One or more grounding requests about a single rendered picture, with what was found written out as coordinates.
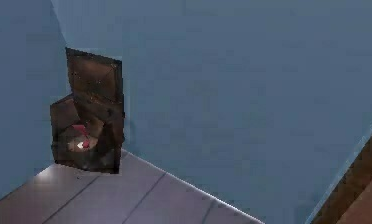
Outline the dark brown open bin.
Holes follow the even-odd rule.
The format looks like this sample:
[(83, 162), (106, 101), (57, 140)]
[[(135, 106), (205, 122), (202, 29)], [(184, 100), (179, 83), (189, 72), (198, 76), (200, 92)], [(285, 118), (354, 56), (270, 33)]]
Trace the dark brown open bin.
[[(90, 172), (119, 171), (124, 142), (122, 62), (66, 48), (71, 93), (50, 105), (52, 155), (57, 164)], [(90, 146), (73, 128), (86, 127)]]

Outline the red scrap in bin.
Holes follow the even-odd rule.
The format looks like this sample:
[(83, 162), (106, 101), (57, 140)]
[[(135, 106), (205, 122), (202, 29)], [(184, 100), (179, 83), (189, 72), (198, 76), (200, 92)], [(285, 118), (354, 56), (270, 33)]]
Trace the red scrap in bin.
[(82, 136), (85, 138), (85, 140), (82, 143), (82, 147), (83, 148), (88, 148), (90, 146), (90, 140), (89, 140), (89, 137), (88, 137), (88, 133), (86, 131), (86, 127), (82, 124), (75, 124), (75, 125), (73, 125), (73, 128), (76, 131), (80, 132), (82, 134)]

